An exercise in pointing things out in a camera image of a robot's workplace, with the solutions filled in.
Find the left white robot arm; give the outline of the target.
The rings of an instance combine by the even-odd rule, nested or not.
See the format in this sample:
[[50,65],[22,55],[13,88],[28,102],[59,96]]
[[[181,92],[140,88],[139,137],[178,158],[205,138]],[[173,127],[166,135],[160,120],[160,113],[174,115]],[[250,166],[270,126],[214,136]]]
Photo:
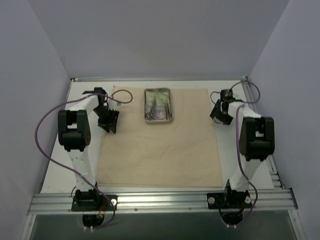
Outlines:
[[101,197],[94,189],[97,182],[89,160],[91,129],[88,115],[94,112],[98,116],[98,127],[107,133],[116,133],[120,112],[105,105],[107,92],[101,87],[84,91],[82,95],[85,99],[58,112],[58,141],[67,151],[76,171],[75,199],[82,201],[88,209],[95,210],[100,206]]

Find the beige cloth wrap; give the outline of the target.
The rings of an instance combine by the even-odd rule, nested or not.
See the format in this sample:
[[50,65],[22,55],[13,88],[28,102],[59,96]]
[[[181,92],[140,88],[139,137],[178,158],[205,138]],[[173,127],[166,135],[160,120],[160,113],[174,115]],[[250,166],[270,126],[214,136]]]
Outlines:
[[144,89],[113,88],[124,101],[117,107],[116,133],[100,147],[96,180],[100,185],[219,188],[223,185],[218,144],[210,119],[208,91],[172,89],[169,123],[144,119]]

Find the metal instrument tray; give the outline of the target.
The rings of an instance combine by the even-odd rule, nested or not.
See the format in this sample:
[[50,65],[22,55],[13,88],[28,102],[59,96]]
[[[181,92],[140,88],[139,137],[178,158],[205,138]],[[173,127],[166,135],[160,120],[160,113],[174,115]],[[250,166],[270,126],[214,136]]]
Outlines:
[[[151,109],[152,106],[148,106],[146,103],[146,92],[147,91],[153,91],[157,93],[167,93],[169,95],[169,100],[168,100],[168,104],[170,107],[170,114],[171,114],[171,118],[169,120],[164,120],[164,121],[152,121],[152,120],[146,120],[146,113],[148,113]],[[173,120],[173,110],[172,110],[172,95],[171,95],[171,90],[169,88],[166,87],[159,87],[159,88],[146,88],[144,90],[143,93],[143,97],[144,97],[144,120],[147,124],[168,124]],[[156,111],[157,110],[165,110],[165,106],[158,106],[157,102],[156,102]]]

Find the surgical forceps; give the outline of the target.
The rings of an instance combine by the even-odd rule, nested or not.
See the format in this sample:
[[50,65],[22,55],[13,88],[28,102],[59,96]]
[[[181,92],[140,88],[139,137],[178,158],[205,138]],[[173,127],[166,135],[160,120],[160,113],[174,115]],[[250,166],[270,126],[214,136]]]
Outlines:
[[165,102],[164,109],[165,109],[165,117],[167,120],[169,120],[171,118],[171,112],[170,112],[170,106],[168,101]]

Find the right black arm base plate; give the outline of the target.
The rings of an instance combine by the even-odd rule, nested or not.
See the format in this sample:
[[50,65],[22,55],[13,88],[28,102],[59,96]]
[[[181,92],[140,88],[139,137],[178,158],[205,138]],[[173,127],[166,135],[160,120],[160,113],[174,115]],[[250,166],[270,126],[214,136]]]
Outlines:
[[252,201],[248,191],[210,192],[206,194],[209,209],[249,209]]

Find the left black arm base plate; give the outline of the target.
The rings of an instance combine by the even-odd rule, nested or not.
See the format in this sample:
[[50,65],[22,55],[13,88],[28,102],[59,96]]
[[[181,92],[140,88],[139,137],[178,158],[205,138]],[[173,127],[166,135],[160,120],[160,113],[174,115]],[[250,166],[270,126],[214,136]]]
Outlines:
[[110,203],[109,200],[98,192],[81,192],[79,190],[75,192],[71,205],[72,212],[112,212],[116,209],[117,204],[115,201]]

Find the surgical scissors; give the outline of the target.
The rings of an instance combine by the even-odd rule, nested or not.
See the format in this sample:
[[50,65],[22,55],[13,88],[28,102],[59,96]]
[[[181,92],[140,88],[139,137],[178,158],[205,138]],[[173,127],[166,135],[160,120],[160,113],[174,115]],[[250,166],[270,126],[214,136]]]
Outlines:
[[154,99],[149,112],[146,113],[146,115],[145,115],[145,119],[148,121],[152,121],[154,119],[156,109],[157,109],[157,101],[156,101],[156,99]]

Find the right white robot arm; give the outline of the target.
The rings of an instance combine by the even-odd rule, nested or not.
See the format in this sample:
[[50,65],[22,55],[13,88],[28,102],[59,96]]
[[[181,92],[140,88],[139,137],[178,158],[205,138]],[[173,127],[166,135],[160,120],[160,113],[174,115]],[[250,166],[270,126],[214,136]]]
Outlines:
[[237,99],[232,89],[219,92],[210,118],[224,125],[235,125],[238,167],[228,180],[230,189],[222,193],[223,203],[234,206],[240,194],[249,189],[256,170],[275,151],[275,122],[272,117],[253,111],[247,102]]

